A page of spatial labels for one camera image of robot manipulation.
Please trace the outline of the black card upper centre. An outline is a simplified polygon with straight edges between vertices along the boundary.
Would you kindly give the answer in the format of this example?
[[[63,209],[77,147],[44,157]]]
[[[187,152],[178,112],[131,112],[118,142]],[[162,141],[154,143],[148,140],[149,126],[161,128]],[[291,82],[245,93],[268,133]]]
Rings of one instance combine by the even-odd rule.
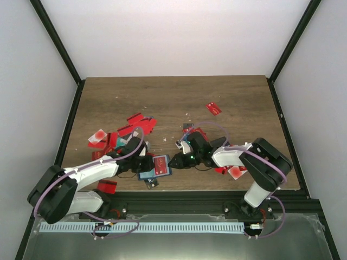
[[[183,124],[183,132],[187,132],[193,126],[192,123],[184,123]]]

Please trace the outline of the white red dot card left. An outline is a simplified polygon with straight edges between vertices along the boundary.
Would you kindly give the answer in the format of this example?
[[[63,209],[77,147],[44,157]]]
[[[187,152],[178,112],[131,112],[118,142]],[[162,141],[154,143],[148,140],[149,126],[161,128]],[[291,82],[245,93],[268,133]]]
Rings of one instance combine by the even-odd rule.
[[[91,144],[96,145],[100,141],[102,141],[106,136],[107,136],[107,133],[105,131],[103,131],[102,129],[100,129],[97,132],[95,132],[91,137],[89,137],[88,141]]]

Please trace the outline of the white red dot card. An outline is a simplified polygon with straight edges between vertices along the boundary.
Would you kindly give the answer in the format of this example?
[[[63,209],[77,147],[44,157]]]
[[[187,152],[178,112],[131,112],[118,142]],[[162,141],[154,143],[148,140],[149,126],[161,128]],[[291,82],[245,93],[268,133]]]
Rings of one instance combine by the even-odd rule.
[[[97,132],[95,132],[91,137],[89,137],[88,141],[91,144],[96,145],[100,141],[102,141],[106,136],[107,136],[107,133],[105,131],[103,131],[102,129],[100,129]]]
[[[228,169],[228,173],[234,180],[239,179],[246,172],[247,169],[244,166],[232,166]]]

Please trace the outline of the red card front left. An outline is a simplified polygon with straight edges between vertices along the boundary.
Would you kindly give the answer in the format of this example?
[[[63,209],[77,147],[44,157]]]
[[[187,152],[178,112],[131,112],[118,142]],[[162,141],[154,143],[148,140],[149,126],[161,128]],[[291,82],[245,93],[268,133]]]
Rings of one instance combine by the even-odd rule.
[[[99,180],[97,189],[103,193],[115,194],[117,189],[117,182],[110,180]]]

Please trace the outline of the red VIP card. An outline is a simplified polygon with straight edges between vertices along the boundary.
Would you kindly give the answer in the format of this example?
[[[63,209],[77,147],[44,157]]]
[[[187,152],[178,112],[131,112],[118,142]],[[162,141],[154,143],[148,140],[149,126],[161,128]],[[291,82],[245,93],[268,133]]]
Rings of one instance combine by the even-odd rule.
[[[155,175],[163,176],[168,174],[166,156],[160,155],[153,158],[153,162],[155,164]]]

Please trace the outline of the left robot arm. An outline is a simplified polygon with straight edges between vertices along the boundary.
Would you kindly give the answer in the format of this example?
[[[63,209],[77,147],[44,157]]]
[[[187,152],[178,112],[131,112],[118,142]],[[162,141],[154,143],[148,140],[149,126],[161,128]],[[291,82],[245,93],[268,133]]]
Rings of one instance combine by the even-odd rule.
[[[85,187],[124,172],[152,170],[155,165],[148,150],[149,142],[133,136],[125,146],[97,160],[70,168],[49,167],[27,198],[34,217],[40,216],[49,224],[76,213],[106,218],[111,212],[109,197],[99,188],[85,191]]]

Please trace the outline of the red striped card top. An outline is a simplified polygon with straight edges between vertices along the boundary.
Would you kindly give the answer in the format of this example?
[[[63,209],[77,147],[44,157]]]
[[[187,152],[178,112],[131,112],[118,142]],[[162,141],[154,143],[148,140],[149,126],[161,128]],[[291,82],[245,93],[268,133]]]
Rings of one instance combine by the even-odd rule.
[[[144,115],[140,112],[131,115],[127,118],[127,123],[129,125],[134,125],[135,123],[139,122],[140,120],[144,119]]]

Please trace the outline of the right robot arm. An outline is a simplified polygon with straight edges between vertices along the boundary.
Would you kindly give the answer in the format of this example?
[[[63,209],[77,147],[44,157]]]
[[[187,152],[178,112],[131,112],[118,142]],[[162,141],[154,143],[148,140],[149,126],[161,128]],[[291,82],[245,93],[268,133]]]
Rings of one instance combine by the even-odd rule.
[[[264,138],[230,146],[225,136],[211,143],[203,134],[193,132],[176,144],[181,151],[168,163],[171,168],[181,170],[199,164],[210,168],[245,168],[254,181],[238,207],[247,218],[260,212],[260,205],[287,182],[293,168],[290,160]]]

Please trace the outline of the black card right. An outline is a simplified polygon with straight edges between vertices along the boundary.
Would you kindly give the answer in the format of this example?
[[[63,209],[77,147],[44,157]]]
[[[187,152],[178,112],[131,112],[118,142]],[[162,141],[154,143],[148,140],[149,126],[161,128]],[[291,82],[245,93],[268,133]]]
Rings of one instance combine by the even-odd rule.
[[[220,137],[218,139],[215,139],[213,141],[210,142],[212,147],[221,147],[224,146],[224,142],[227,140],[227,138],[225,136]]]

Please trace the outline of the navy blue card holder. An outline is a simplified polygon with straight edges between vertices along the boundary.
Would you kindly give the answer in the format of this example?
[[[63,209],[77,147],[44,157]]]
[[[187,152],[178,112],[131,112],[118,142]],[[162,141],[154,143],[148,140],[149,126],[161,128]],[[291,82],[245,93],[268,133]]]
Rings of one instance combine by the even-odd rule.
[[[140,172],[138,174],[138,180],[147,180],[172,175],[172,169],[168,166],[169,161],[169,155],[154,156],[154,168],[148,172]]]

